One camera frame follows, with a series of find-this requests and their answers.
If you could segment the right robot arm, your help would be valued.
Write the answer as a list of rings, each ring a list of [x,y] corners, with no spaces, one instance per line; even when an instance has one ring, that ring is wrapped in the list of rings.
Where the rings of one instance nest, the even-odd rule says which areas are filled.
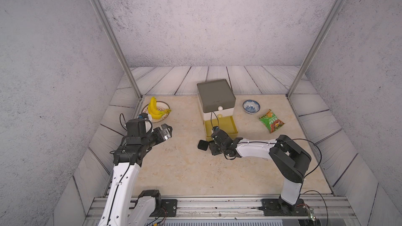
[[[301,204],[300,192],[312,157],[295,140],[286,135],[266,141],[232,139],[218,127],[214,128],[211,141],[201,140],[200,150],[210,150],[212,155],[224,155],[227,160],[255,157],[272,160],[284,176],[281,194],[273,203],[264,202],[259,209],[266,215],[292,216]]]

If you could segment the yellow bottom drawer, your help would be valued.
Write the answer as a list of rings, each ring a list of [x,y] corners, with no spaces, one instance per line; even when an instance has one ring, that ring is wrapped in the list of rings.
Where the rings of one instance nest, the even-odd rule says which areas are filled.
[[[231,139],[235,139],[238,135],[236,124],[232,116],[226,116],[216,119],[213,115],[212,119],[204,121],[204,127],[206,132],[206,141],[211,141],[211,135],[213,133],[213,127],[219,126]]]

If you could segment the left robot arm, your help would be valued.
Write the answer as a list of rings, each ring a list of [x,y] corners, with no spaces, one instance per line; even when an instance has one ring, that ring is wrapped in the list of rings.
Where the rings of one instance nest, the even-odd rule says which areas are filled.
[[[141,114],[126,122],[126,129],[127,134],[113,152],[111,189],[99,226],[144,226],[149,217],[166,215],[156,189],[142,191],[132,211],[129,206],[145,156],[154,146],[169,140],[173,128],[167,124],[153,127],[151,119]]]

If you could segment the black brooch box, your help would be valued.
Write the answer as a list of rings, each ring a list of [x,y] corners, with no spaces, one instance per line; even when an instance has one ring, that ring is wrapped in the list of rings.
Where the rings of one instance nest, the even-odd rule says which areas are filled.
[[[198,145],[197,145],[197,148],[199,150],[207,151],[208,148],[209,148],[209,142],[205,141],[205,140],[200,140]]]
[[[222,154],[220,147],[214,142],[209,143],[209,149],[213,156]]]

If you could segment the three-tier drawer cabinet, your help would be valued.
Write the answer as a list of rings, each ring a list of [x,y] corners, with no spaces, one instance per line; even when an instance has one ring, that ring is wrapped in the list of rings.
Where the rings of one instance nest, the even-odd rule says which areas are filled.
[[[233,116],[236,97],[226,79],[197,83],[198,106],[204,121]]]

